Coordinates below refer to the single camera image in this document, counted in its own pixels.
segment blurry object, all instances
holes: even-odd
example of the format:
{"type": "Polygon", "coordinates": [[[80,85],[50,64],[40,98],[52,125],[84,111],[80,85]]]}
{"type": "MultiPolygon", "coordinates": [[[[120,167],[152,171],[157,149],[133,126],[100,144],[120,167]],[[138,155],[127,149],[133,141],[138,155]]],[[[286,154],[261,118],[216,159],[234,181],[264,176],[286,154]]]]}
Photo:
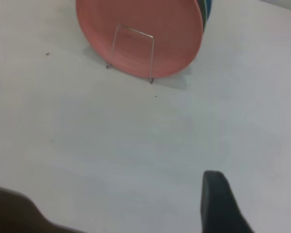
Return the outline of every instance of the blurry object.
{"type": "Polygon", "coordinates": [[[211,8],[212,8],[212,0],[206,0],[207,5],[207,20],[209,19],[211,8]]]}
{"type": "Polygon", "coordinates": [[[253,233],[221,172],[204,173],[200,212],[203,233],[253,233]]]}
{"type": "Polygon", "coordinates": [[[291,10],[291,0],[261,0],[291,10]]]}
{"type": "Polygon", "coordinates": [[[0,188],[0,233],[80,233],[47,221],[25,196],[0,188]]]}
{"type": "MultiPolygon", "coordinates": [[[[85,37],[109,63],[114,32],[126,25],[155,38],[153,78],[178,73],[196,57],[203,20],[192,0],[77,0],[77,15],[85,37]]],[[[152,40],[124,28],[117,33],[112,66],[149,78],[152,40]]]]}
{"type": "Polygon", "coordinates": [[[200,9],[200,13],[202,14],[202,18],[203,18],[203,29],[205,30],[206,27],[206,23],[207,23],[207,4],[206,4],[206,0],[197,0],[199,9],[200,9]]]}

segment wire plate holder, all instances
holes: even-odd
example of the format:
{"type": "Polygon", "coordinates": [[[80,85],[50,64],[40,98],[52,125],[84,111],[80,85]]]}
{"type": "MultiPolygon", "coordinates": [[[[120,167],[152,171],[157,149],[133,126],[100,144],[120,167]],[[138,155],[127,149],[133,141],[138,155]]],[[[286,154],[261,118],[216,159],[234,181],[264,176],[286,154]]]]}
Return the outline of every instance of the wire plate holder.
{"type": "Polygon", "coordinates": [[[121,29],[121,27],[123,28],[126,28],[128,30],[131,30],[131,31],[134,31],[136,33],[139,33],[139,34],[142,34],[142,35],[145,35],[145,36],[148,36],[152,39],[152,53],[151,53],[151,67],[150,67],[150,77],[149,77],[149,83],[150,84],[153,84],[154,82],[154,78],[153,78],[153,53],[154,53],[154,37],[151,36],[151,35],[148,35],[146,33],[143,33],[143,32],[140,32],[136,29],[133,29],[131,27],[128,27],[128,26],[125,26],[123,24],[118,24],[117,27],[116,27],[116,30],[115,30],[115,33],[114,33],[114,39],[113,39],[113,45],[112,45],[112,51],[111,51],[111,54],[110,54],[110,58],[109,58],[109,63],[107,64],[107,69],[109,69],[112,65],[112,58],[113,58],[113,53],[114,53],[114,47],[115,47],[115,41],[116,41],[116,37],[117,37],[117,33],[118,31],[121,29]]]}

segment black plastic piece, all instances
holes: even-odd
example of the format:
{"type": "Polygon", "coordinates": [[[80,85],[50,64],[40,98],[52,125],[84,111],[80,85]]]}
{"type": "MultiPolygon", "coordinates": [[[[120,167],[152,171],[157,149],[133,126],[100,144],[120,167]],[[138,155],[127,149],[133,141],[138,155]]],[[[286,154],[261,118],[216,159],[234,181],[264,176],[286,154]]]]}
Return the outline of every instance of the black plastic piece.
{"type": "Polygon", "coordinates": [[[201,200],[203,233],[253,233],[243,218],[224,174],[206,171],[201,200]]]}

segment pink plate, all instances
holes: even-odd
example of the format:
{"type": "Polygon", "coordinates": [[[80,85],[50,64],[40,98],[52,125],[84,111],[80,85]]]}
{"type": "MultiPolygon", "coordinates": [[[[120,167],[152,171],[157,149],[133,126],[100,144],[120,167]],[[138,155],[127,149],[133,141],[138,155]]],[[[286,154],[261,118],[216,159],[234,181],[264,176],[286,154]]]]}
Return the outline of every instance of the pink plate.
{"type": "Polygon", "coordinates": [[[121,28],[111,56],[118,24],[154,37],[153,77],[187,67],[196,57],[203,21],[196,0],[77,0],[80,26],[92,47],[112,65],[129,74],[150,76],[152,39],[121,28]]]}

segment plate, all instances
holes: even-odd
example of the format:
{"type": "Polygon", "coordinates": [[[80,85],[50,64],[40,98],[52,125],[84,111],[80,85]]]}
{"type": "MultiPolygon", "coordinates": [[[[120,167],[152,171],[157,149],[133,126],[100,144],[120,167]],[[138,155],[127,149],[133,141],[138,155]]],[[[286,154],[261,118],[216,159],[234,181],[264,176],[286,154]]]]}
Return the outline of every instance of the plate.
{"type": "Polygon", "coordinates": [[[206,27],[206,23],[207,23],[207,4],[206,4],[206,0],[197,0],[199,9],[200,9],[200,13],[202,15],[202,19],[203,19],[203,28],[205,29],[206,27]]]}
{"type": "Polygon", "coordinates": [[[150,76],[152,39],[155,39],[153,78],[175,74],[196,57],[203,36],[203,20],[195,0],[77,0],[81,29],[92,47],[126,73],[150,76]]]}
{"type": "Polygon", "coordinates": [[[212,0],[206,0],[206,6],[207,6],[207,19],[209,19],[212,7],[212,0]]]}

